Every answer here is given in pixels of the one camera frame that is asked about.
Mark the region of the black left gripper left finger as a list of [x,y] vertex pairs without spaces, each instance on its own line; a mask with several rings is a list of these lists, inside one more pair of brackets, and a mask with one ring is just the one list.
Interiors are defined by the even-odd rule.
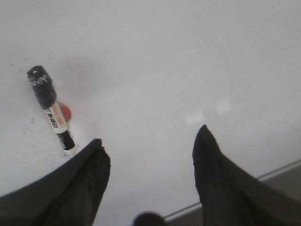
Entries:
[[2,226],[91,226],[110,177],[101,139],[65,164],[0,198]]

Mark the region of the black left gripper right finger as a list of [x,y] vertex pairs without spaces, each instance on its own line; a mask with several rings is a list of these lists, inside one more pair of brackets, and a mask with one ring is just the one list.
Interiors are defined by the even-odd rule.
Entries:
[[228,159],[203,125],[192,152],[205,226],[299,226],[300,202],[272,189]]

